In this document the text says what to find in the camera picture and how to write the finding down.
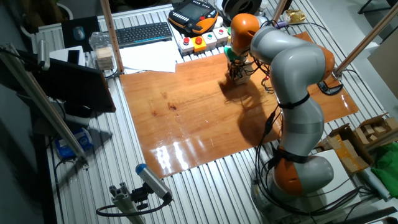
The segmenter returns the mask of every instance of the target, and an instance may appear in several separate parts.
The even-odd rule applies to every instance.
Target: red button
[[[188,44],[189,44],[189,38],[188,38],[188,37],[184,38],[184,44],[185,44],[185,45],[188,45]]]
[[[196,44],[201,44],[201,41],[202,41],[201,37],[197,37],[197,38],[195,39],[195,43],[196,43]]]

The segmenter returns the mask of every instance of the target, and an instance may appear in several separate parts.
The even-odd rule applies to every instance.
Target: black monitor
[[[18,50],[21,57],[37,63],[37,55]],[[108,84],[101,70],[50,59],[48,71],[32,72],[45,94],[64,100],[72,108],[85,106],[96,112],[115,112]],[[14,91],[24,91],[0,60],[0,83]]]

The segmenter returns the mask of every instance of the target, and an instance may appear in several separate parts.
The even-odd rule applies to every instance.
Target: wooden board
[[[226,70],[226,57],[219,54],[178,64],[175,73],[121,75],[145,162],[159,177],[259,144],[277,105],[275,95],[261,86],[260,70],[239,86],[226,78]],[[327,83],[339,84],[332,77]],[[308,91],[322,107],[325,122],[359,110],[345,90],[326,96],[312,85]],[[280,126],[276,121],[264,142],[278,139]]]

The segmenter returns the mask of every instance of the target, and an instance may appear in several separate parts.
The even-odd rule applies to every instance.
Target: gray robot arm segment
[[[251,42],[251,54],[271,65],[271,83],[281,105],[305,99],[308,86],[320,82],[325,74],[326,58],[319,46],[274,27],[264,27],[256,32]],[[322,109],[309,98],[294,108],[281,110],[280,147],[293,155],[307,157],[322,136]],[[304,164],[294,162],[294,167],[302,194],[316,191],[333,179],[333,169],[323,157],[308,157]]]

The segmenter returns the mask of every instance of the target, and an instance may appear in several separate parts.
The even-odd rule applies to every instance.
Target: metal rod
[[[118,71],[123,72],[124,67],[122,63],[122,56],[120,56],[118,37],[116,37],[116,31],[113,26],[112,12],[111,8],[109,7],[109,1],[101,0],[101,6],[102,6],[102,11],[104,12],[104,18],[105,18],[106,27],[108,28],[109,38],[111,39],[111,44],[116,59],[116,64],[118,65]]]
[[[277,21],[279,20],[280,15],[282,15],[282,12],[284,10],[284,7],[286,5],[287,0],[279,0],[278,5],[276,6],[275,13],[272,16],[272,20]]]
[[[373,30],[356,46],[356,48],[343,60],[343,62],[335,70],[335,74],[339,74],[365,49],[366,46],[385,28],[386,25],[398,14],[398,4],[387,13],[384,18],[373,28]]]
[[[7,44],[6,50],[18,54],[17,50],[12,44]],[[15,76],[21,86],[25,89],[27,94],[32,98],[33,102],[39,107],[44,116],[49,120],[55,130],[68,144],[70,149],[75,153],[83,163],[83,168],[88,168],[87,157],[84,150],[81,148],[79,142],[76,140],[68,126],[63,122],[61,116],[57,113],[57,110],[51,105],[47,95],[43,89],[37,83],[32,73],[25,71],[25,68],[21,61],[10,54],[1,52],[0,59],[4,62],[10,72]]]

